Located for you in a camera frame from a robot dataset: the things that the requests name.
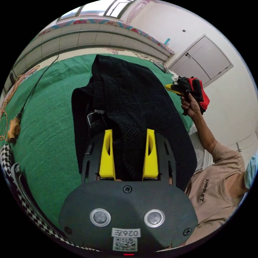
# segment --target red cloth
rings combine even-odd
[[[189,83],[190,83],[190,85],[191,85],[192,90],[194,90],[194,88],[193,88],[193,83],[192,83],[193,80],[199,80],[199,79],[198,79],[198,78],[188,78],[188,81],[189,81]],[[199,104],[200,104],[200,106],[201,106],[204,110],[206,110],[207,107],[208,107],[208,105],[209,105],[209,103],[210,103],[210,100],[209,100],[208,96],[206,95],[206,93],[205,93],[204,90],[203,90],[202,81],[199,80],[199,82],[200,82],[200,85],[201,85],[202,97],[203,97],[203,102],[200,102]]]

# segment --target beige t-shirt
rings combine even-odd
[[[245,171],[242,155],[217,143],[213,153],[214,164],[196,171],[185,193],[191,200],[198,218],[198,226],[186,242],[193,243],[217,230],[226,222],[241,199],[231,199],[224,187],[225,179]]]

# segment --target face mask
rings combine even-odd
[[[258,171],[258,151],[255,153],[254,156],[252,156],[245,170],[244,181],[245,181],[245,187],[247,189],[250,189],[255,179],[255,176],[257,174],[257,171]]]

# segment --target blue object on shelf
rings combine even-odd
[[[165,41],[164,45],[166,45],[169,41],[170,41],[170,38],[168,38],[168,39]]]

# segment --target green bed sheet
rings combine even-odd
[[[71,95],[75,88],[88,84],[95,54],[76,56],[54,63],[43,75],[27,103],[17,143],[12,147],[15,162],[20,163],[31,193],[48,219],[57,227],[61,206],[68,194],[80,185],[75,143]],[[163,85],[172,83],[150,61],[137,57],[110,55],[150,68]],[[43,68],[17,89],[6,107],[8,123],[20,111],[29,92],[46,69]],[[180,98],[168,92],[189,131],[190,118],[182,116]],[[4,134],[5,115],[0,130]]]

